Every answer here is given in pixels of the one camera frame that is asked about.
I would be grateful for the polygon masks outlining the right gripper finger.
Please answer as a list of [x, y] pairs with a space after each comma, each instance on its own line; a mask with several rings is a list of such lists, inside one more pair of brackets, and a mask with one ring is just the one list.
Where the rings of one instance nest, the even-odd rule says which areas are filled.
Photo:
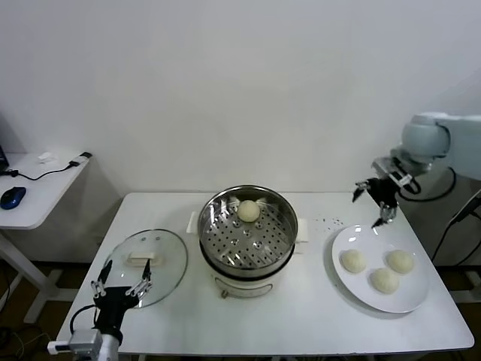
[[376, 228], [391, 223], [397, 214], [397, 207], [388, 205], [384, 202], [379, 204], [380, 214], [377, 220], [374, 221], [371, 228]]
[[356, 188], [352, 193], [352, 201], [355, 202], [359, 199], [365, 192], [371, 189], [371, 179], [362, 180], [355, 183]]

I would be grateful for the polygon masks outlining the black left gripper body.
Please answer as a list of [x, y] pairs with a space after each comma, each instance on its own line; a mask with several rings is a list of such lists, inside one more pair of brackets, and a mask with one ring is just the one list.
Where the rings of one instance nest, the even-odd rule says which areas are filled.
[[133, 308], [133, 296], [129, 290], [130, 287], [108, 287], [104, 296], [95, 299], [99, 314], [94, 327], [102, 335], [122, 335], [121, 325], [125, 312]]

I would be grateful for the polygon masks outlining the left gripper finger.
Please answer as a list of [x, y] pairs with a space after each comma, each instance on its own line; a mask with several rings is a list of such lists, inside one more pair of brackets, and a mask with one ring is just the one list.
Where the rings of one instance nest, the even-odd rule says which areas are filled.
[[108, 278], [108, 275], [110, 274], [110, 270], [112, 268], [112, 261], [109, 260], [105, 265], [104, 267], [102, 268], [102, 270], [100, 271], [100, 274], [97, 278], [96, 281], [91, 281], [90, 285], [91, 285], [91, 288], [92, 288], [92, 292], [93, 292], [93, 297], [94, 298], [99, 298], [101, 296], [106, 296], [106, 290], [104, 288], [104, 285], [107, 281], [107, 278]]
[[147, 260], [144, 270], [142, 272], [141, 280], [138, 281], [134, 286], [126, 291], [127, 296], [131, 297], [143, 297], [147, 293], [151, 286], [151, 269], [150, 269], [150, 259]]

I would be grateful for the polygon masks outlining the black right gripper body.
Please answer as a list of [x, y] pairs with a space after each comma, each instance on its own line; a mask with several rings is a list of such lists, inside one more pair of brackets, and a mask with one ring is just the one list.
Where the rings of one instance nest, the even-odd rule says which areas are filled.
[[375, 203], [381, 208], [381, 205], [385, 205], [389, 208], [396, 208], [398, 202], [396, 194], [399, 191], [399, 187], [390, 178], [369, 178], [368, 182], [368, 194], [375, 201]]

